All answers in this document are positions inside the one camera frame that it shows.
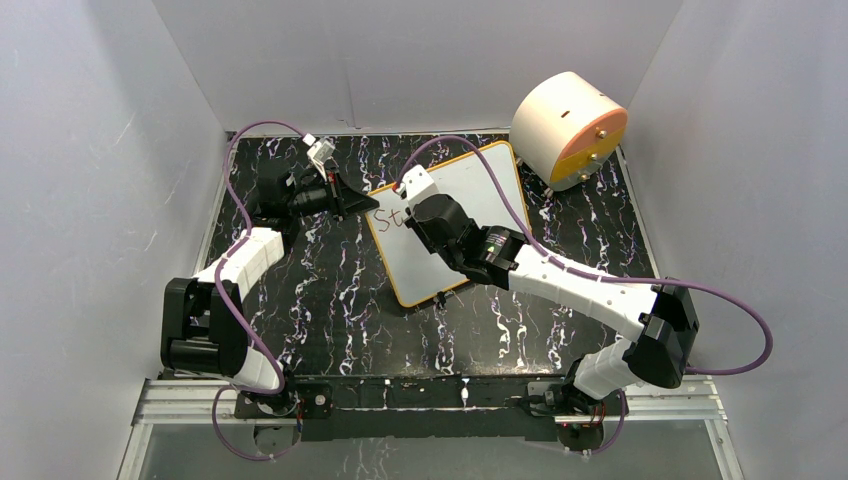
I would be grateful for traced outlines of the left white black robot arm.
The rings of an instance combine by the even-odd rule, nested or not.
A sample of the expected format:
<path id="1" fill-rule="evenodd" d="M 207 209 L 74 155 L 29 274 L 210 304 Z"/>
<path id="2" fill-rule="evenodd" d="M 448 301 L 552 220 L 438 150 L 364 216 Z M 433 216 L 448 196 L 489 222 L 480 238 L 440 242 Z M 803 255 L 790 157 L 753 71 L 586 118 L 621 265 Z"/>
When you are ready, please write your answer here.
<path id="1" fill-rule="evenodd" d="M 254 393 L 275 416 L 294 411 L 297 387 L 285 366 L 249 325 L 243 300 L 265 273 L 293 249 L 304 218 L 338 220 L 376 209 L 378 200 L 353 189 L 333 168 L 301 175 L 282 165 L 259 167 L 244 210 L 250 223 L 216 261 L 165 287 L 160 359 L 164 367 L 226 379 Z"/>

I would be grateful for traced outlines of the aluminium rail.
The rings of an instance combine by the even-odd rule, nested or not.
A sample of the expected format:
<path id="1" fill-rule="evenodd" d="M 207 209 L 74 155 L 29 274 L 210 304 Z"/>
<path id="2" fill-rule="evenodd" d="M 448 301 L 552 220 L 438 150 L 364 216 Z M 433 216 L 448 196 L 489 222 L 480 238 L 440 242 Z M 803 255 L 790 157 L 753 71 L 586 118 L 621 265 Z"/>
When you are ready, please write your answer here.
<path id="1" fill-rule="evenodd" d="M 329 419 L 342 412 L 499 412 L 517 400 L 541 395 L 556 376 L 301 377 L 295 398 L 306 419 Z M 624 390 L 633 421 L 724 420 L 727 415 L 709 376 L 688 376 L 675 389 L 648 384 Z M 143 388 L 134 420 L 140 424 L 289 424 L 286 407 L 266 414 L 255 403 L 216 380 L 153 380 Z"/>

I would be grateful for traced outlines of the yellow framed whiteboard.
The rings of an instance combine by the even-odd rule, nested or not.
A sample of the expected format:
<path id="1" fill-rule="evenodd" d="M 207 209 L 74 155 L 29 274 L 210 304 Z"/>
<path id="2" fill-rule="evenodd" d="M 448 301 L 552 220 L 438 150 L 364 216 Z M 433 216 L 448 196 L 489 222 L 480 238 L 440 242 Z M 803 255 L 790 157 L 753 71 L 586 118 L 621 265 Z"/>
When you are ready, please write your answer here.
<path id="1" fill-rule="evenodd" d="M 406 175 L 431 178 L 434 197 L 410 203 L 387 185 L 366 215 L 399 304 L 411 308 L 468 282 L 506 289 L 529 227 L 511 145 L 497 141 Z"/>

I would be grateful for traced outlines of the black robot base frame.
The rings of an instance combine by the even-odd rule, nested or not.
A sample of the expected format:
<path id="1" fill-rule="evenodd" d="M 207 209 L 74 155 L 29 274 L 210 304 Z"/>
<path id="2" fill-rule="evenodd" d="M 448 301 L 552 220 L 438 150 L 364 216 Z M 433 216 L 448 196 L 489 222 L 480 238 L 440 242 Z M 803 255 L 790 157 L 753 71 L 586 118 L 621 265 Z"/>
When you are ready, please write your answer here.
<path id="1" fill-rule="evenodd" d="M 516 437 L 600 442 L 615 396 L 579 398 L 553 374 L 299 376 L 286 396 L 236 398 L 234 415 L 262 426 L 300 424 L 305 440 Z"/>

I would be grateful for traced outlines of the cream round drawer box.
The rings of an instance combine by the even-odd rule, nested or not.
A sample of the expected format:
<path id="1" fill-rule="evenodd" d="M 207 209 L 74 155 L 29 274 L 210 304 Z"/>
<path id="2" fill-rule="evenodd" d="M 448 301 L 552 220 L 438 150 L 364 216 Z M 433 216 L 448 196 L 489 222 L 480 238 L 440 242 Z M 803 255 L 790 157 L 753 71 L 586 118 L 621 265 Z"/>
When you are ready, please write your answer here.
<path id="1" fill-rule="evenodd" d="M 537 85 L 509 131 L 514 154 L 554 192 L 597 172 L 619 146 L 628 111 L 573 71 Z"/>

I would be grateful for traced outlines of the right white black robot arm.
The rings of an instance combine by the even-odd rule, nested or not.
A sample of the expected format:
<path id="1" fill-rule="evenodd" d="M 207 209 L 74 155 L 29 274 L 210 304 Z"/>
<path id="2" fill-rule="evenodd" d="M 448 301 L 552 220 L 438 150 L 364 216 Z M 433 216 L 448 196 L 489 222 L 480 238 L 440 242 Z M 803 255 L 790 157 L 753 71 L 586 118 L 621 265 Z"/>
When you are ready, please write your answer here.
<path id="1" fill-rule="evenodd" d="M 562 388 L 565 405 L 590 413 L 615 390 L 643 382 L 680 386 L 699 330 L 684 287 L 635 288 L 626 279 L 578 271 L 531 237 L 503 226 L 479 226 L 451 196 L 432 195 L 407 208 L 406 226 L 427 251 L 466 279 L 532 294 L 568 307 L 620 334 L 575 361 Z"/>

